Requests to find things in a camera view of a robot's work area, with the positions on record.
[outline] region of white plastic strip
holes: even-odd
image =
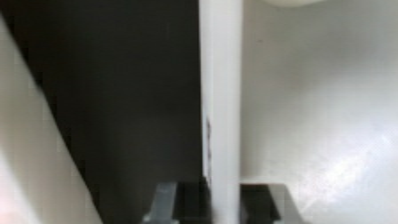
[[[2,18],[0,223],[102,224]]]
[[[239,224],[244,0],[201,0],[205,175],[215,224]]]

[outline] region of white pole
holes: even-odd
[[[215,224],[239,224],[244,0],[201,0],[205,175]]]

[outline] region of white wall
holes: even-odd
[[[242,182],[313,224],[398,220],[398,2],[246,1]]]
[[[0,183],[0,223],[102,223],[2,18]]]

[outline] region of white surface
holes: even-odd
[[[398,222],[398,1],[246,1],[242,181],[311,224]]]
[[[102,223],[2,18],[0,223]]]
[[[263,0],[263,1],[279,7],[301,7],[326,0]]]
[[[215,224],[239,224],[244,0],[201,0],[205,175]]]

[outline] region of gray background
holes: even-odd
[[[194,0],[4,0],[105,224],[132,224],[155,183],[201,178]]]

